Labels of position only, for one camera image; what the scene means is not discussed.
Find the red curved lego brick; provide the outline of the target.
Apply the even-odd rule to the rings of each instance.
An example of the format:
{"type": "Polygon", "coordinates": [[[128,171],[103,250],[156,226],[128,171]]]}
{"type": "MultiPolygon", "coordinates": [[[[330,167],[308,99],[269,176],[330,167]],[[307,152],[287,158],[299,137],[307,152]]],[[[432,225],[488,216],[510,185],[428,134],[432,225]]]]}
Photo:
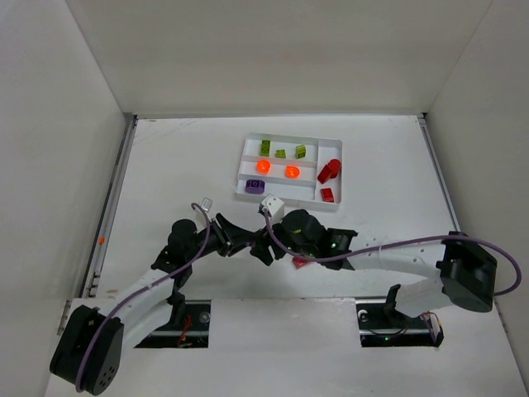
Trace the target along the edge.
{"type": "Polygon", "coordinates": [[[331,188],[323,188],[323,189],[321,189],[321,196],[322,196],[322,201],[325,202],[325,203],[334,203],[335,202],[334,194],[333,194],[333,191],[332,191],[331,188]]]}

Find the purple paw print lego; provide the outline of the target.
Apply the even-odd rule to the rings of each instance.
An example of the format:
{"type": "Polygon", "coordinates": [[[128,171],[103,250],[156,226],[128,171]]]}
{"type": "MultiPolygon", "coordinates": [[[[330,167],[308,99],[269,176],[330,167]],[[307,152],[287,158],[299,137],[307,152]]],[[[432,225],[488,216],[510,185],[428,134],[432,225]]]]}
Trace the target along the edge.
{"type": "Polygon", "coordinates": [[[262,179],[248,179],[245,182],[245,192],[248,194],[263,194],[265,182],[262,179]]]}

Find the orange round lego disc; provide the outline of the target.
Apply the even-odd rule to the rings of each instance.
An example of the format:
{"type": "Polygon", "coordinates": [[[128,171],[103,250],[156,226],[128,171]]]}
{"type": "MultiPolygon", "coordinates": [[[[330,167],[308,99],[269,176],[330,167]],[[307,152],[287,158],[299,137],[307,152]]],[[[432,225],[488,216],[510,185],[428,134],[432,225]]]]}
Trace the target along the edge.
{"type": "Polygon", "coordinates": [[[271,163],[268,160],[259,160],[255,165],[255,169],[258,173],[267,175],[270,172],[271,163]]]}

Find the lime green sloped lego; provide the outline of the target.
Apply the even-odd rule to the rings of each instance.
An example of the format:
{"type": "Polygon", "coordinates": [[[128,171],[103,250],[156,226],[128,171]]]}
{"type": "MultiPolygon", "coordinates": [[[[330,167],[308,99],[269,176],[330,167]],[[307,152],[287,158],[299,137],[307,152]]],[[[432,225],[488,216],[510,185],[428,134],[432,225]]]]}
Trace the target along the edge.
{"type": "Polygon", "coordinates": [[[299,160],[307,155],[307,148],[305,145],[299,145],[295,148],[295,157],[299,160]]]}

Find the lime green long lego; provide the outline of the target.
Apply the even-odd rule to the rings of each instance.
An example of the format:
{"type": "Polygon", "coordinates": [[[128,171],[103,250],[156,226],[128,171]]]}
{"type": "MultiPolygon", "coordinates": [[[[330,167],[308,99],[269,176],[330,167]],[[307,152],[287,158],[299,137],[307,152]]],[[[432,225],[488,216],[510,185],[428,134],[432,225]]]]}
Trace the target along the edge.
{"type": "Polygon", "coordinates": [[[260,155],[263,157],[270,156],[270,140],[262,140],[260,143],[260,155]]]}

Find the orange curved lego piece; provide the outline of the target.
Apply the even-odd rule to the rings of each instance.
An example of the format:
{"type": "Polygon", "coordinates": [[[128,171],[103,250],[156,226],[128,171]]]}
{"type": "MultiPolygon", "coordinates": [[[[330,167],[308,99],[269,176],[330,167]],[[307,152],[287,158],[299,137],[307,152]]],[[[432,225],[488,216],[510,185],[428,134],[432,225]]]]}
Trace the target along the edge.
{"type": "Polygon", "coordinates": [[[285,176],[290,179],[296,179],[299,177],[301,171],[297,166],[288,165],[285,167],[285,176]]]}

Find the red oval flower lego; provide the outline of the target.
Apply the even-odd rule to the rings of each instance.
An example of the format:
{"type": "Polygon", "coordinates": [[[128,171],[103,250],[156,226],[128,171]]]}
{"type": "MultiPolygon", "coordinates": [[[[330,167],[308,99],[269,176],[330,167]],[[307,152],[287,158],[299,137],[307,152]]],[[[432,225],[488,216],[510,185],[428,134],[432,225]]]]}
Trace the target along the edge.
{"type": "Polygon", "coordinates": [[[333,173],[338,173],[341,169],[341,162],[338,159],[332,159],[327,164],[333,173]]]}

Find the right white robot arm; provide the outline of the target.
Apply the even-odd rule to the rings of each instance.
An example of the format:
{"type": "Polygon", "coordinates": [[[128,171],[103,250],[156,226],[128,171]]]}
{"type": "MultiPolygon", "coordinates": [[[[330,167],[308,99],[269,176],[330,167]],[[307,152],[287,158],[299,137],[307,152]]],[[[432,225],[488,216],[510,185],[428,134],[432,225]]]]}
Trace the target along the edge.
{"type": "Polygon", "coordinates": [[[261,207],[272,247],[330,270],[384,270],[418,276],[388,292],[389,311],[415,318],[449,305],[476,313],[493,307],[497,260],[459,232],[391,242],[354,230],[323,227],[303,209],[280,217],[261,207]]]}

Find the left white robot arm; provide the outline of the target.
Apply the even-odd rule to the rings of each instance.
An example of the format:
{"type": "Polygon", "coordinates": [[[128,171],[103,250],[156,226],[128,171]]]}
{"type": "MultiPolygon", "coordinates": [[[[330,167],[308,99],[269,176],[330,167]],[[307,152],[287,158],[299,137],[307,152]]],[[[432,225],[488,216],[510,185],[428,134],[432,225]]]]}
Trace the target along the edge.
{"type": "Polygon", "coordinates": [[[173,306],[184,302],[179,289],[196,260],[213,252],[232,256],[255,248],[265,234],[238,227],[221,214],[208,219],[203,230],[190,219],[178,220],[155,262],[116,302],[99,308],[80,305],[70,313],[50,360],[50,373],[78,392],[100,395],[117,374],[126,334],[145,323],[149,314],[157,313],[163,323],[168,322],[173,306]]]}

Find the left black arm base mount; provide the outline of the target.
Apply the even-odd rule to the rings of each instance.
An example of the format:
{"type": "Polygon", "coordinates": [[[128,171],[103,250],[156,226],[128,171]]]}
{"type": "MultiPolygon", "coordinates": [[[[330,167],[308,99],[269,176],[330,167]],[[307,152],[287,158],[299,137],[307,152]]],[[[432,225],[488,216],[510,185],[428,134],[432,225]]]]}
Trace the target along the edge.
{"type": "Polygon", "coordinates": [[[166,324],[154,330],[136,348],[208,348],[211,311],[210,300],[188,300],[181,314],[173,312],[166,324]]]}

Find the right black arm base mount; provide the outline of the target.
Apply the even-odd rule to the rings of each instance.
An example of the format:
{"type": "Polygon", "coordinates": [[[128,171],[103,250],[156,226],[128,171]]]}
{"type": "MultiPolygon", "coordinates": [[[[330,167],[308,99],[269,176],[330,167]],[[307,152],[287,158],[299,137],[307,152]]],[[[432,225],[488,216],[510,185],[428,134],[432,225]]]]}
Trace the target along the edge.
{"type": "Polygon", "coordinates": [[[438,348],[445,339],[438,316],[425,312],[410,318],[398,312],[395,308],[398,287],[390,288],[385,301],[364,299],[355,303],[360,345],[364,348],[438,348]]]}

